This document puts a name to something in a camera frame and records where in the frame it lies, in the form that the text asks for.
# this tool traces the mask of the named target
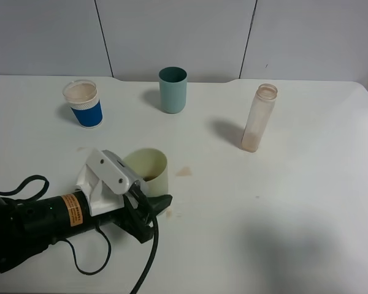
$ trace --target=orange warning label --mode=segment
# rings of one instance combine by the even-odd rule
[[[71,227],[80,225],[83,223],[82,210],[80,209],[79,201],[74,194],[66,194],[61,196],[67,206],[69,221]]]

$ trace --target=plastic bottle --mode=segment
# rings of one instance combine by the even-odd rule
[[[253,98],[247,125],[245,126],[241,141],[242,149],[249,152],[258,150],[259,143],[274,108],[277,93],[278,90],[274,85],[262,84],[259,86]]]

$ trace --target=teal plastic cup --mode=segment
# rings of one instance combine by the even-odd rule
[[[167,67],[159,72],[161,108],[166,113],[179,113],[186,102],[186,71],[179,67]]]

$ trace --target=table surface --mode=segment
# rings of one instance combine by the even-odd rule
[[[29,175],[73,190],[92,148],[168,158],[171,213],[140,293],[368,293],[368,92],[353,82],[189,83],[185,109],[159,110],[158,84],[96,82],[104,122],[80,127],[61,95],[74,77],[0,76],[0,190]],[[278,98],[256,153],[238,148],[257,87]],[[179,176],[182,170],[187,176]],[[20,194],[26,198],[40,184]],[[129,293],[151,242],[114,225],[95,276],[60,243],[0,274],[0,292]],[[71,238],[82,269],[107,253],[95,231]]]

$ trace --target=blue label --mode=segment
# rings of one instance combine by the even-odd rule
[[[84,127],[95,127],[102,121],[102,110],[99,101],[94,107],[86,110],[71,109],[79,123]]]

